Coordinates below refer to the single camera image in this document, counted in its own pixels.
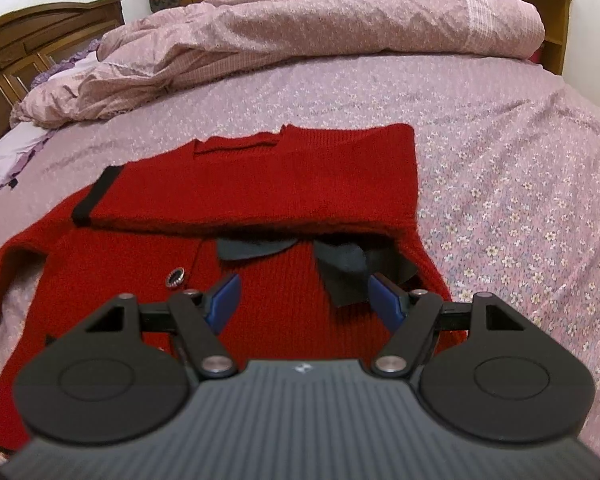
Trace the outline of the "pink floral bed sheet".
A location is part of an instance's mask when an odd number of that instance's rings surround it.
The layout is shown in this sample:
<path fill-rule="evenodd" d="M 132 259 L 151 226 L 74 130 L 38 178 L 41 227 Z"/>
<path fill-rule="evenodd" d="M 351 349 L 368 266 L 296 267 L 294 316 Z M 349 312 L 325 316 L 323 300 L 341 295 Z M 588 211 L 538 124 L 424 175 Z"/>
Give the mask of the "pink floral bed sheet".
<path fill-rule="evenodd" d="M 0 247 L 109 165 L 291 124 L 415 131 L 418 228 L 452 297 L 490 290 L 590 369 L 600 454 L 600 110 L 526 62 L 317 58 L 228 77 L 55 133 L 0 192 Z"/>

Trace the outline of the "lilac pillow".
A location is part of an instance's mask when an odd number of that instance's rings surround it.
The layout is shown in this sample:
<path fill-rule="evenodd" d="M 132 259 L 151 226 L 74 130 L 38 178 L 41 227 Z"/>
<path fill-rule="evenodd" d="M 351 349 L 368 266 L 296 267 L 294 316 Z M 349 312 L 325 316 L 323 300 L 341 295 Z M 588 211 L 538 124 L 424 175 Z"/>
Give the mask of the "lilac pillow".
<path fill-rule="evenodd" d="M 0 191 L 17 181 L 23 168 L 53 135 L 53 130 L 22 122 L 1 138 Z"/>

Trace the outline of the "pink floral duvet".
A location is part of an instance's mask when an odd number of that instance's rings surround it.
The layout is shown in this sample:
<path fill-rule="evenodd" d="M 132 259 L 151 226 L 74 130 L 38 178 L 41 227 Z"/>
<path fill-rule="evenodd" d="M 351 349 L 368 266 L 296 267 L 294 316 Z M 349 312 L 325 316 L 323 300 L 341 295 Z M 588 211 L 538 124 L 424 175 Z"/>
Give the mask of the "pink floral duvet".
<path fill-rule="evenodd" d="M 207 0 L 106 32 L 94 66 L 39 84 L 10 122 L 54 130 L 291 58 L 459 53 L 525 60 L 545 28 L 522 0 Z"/>

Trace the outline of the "red knit cardigan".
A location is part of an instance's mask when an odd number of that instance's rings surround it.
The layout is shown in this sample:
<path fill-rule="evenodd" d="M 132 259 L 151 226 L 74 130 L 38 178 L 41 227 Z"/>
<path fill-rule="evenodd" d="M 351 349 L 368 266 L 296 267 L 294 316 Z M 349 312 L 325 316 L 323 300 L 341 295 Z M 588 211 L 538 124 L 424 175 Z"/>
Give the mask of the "red knit cardigan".
<path fill-rule="evenodd" d="M 0 449 L 27 431 L 12 400 L 17 373 L 50 341 L 122 292 L 143 302 L 227 273 L 242 296 L 221 333 L 251 360 L 370 360 L 388 330 L 368 304 L 338 308 L 317 272 L 314 238 L 375 234 L 414 263 L 424 287 L 448 288 L 418 236 L 414 131 L 286 126 L 242 139 L 194 141 L 110 170 L 106 191 L 74 193 L 0 249 L 2 302 L 27 264 L 43 273 L 23 334 L 0 374 Z"/>

